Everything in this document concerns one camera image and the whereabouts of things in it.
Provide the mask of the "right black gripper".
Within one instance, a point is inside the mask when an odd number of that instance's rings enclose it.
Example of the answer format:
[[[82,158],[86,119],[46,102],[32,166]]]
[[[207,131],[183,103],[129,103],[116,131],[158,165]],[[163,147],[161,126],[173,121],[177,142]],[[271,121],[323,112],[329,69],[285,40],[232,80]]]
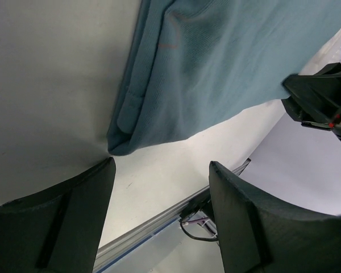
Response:
[[[314,75],[289,75],[282,87],[288,115],[303,127],[332,131],[341,141],[341,62],[329,63]]]

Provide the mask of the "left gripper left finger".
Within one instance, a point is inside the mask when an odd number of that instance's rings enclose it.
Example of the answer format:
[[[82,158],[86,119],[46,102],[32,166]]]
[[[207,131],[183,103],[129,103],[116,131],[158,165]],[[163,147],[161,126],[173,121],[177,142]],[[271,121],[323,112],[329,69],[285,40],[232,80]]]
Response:
[[[0,272],[92,272],[115,179],[113,158],[0,206]]]

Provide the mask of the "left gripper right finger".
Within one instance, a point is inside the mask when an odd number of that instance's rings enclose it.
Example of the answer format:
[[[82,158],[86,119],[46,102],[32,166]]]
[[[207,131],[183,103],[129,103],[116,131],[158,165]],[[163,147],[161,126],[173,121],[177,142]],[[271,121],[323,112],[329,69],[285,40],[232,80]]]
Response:
[[[225,272],[341,272],[341,216],[283,201],[218,162],[209,184]]]

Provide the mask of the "teal blue t shirt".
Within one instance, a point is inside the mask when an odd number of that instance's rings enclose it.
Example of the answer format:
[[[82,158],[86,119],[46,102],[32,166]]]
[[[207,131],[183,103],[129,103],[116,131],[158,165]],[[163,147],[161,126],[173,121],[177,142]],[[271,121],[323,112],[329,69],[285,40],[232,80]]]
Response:
[[[341,28],[341,1],[143,1],[107,134],[115,156],[185,140],[281,86]]]

